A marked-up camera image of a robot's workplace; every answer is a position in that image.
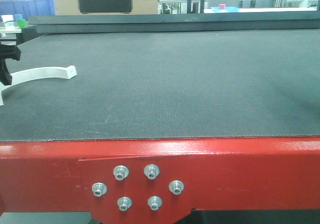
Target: conveyor belt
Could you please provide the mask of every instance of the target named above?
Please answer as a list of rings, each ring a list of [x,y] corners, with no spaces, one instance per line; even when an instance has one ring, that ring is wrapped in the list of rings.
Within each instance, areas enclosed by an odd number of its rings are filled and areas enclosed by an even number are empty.
[[[10,71],[78,76],[3,91],[0,142],[319,136],[319,40],[317,29],[42,36]]]

